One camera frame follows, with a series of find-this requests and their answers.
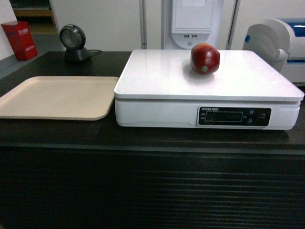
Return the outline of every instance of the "fire extinguisher box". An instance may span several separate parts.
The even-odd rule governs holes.
[[[26,61],[38,54],[27,21],[12,21],[1,25],[17,60]]]

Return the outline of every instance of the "receipt printer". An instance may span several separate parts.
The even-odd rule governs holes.
[[[250,26],[243,50],[254,51],[291,82],[305,84],[305,18]]]

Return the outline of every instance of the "beige tray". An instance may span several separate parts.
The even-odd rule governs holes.
[[[0,118],[98,120],[109,113],[118,80],[36,76],[0,98]]]

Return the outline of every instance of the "digital scale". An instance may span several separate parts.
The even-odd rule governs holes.
[[[291,129],[304,93],[252,51],[219,51],[199,75],[191,50],[135,50],[114,89],[121,126]]]

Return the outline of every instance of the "apple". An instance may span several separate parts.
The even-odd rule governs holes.
[[[201,74],[214,73],[219,68],[220,53],[208,43],[195,45],[191,51],[191,67]]]

